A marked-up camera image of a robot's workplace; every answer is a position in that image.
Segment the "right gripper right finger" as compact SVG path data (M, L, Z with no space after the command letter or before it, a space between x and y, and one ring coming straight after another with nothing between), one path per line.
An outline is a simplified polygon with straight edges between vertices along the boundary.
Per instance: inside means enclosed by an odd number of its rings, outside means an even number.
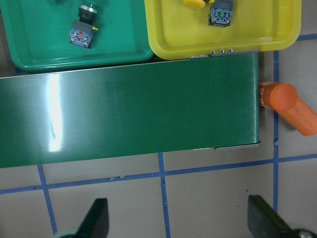
M291 229L259 195L248 197L248 228L254 238L296 238Z

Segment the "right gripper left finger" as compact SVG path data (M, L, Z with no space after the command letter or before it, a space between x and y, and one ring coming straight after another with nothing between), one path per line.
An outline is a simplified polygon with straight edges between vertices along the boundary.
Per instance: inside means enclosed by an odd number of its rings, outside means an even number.
M94 201L75 238L106 238L109 232L108 202L106 198Z

